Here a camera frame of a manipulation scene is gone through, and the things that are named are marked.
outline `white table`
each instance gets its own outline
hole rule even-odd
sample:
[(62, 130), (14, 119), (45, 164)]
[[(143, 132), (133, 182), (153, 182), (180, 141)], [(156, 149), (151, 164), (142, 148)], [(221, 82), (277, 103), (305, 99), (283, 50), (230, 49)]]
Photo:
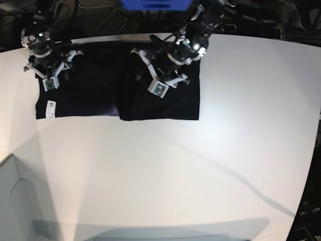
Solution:
[(321, 49), (224, 35), (210, 42), (198, 122), (36, 121), (28, 53), (0, 54), (0, 151), (34, 183), (35, 219), (56, 228), (56, 239), (286, 240), (314, 149)]

